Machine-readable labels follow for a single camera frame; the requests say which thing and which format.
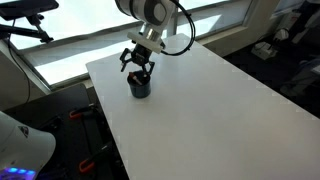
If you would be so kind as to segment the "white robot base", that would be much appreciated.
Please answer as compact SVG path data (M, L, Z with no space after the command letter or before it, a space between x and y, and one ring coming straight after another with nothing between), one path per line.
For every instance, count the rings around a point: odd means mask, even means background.
M35 180L55 148L51 133L0 112L0 180Z

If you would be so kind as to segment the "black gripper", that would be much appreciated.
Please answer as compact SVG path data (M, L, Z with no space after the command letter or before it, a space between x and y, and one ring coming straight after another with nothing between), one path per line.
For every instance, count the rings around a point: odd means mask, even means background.
M144 66L146 64L149 64L150 68L146 70L144 77L150 78L155 66L155 62L149 60L151 54L152 54L151 50L149 50L148 48L140 44L137 44L132 52L130 51L130 49L125 48L119 58L122 65L121 72L125 70L129 62L133 62L139 66Z

